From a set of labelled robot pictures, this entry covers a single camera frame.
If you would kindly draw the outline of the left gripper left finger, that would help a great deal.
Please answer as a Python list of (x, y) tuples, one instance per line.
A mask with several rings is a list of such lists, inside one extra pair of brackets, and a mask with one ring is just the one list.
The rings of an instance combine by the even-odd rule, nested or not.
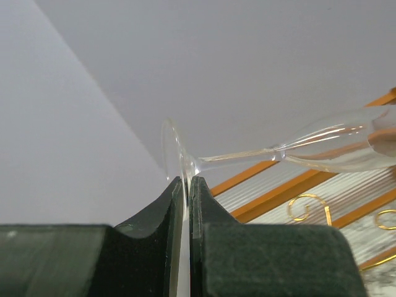
[(116, 226), (1, 226), (2, 296), (175, 296), (183, 185)]

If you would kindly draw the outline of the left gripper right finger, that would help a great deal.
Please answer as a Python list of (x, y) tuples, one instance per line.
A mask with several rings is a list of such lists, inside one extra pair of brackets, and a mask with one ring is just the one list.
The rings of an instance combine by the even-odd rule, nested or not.
[(202, 177), (189, 192), (192, 296), (366, 296), (350, 245), (324, 225), (238, 222)]

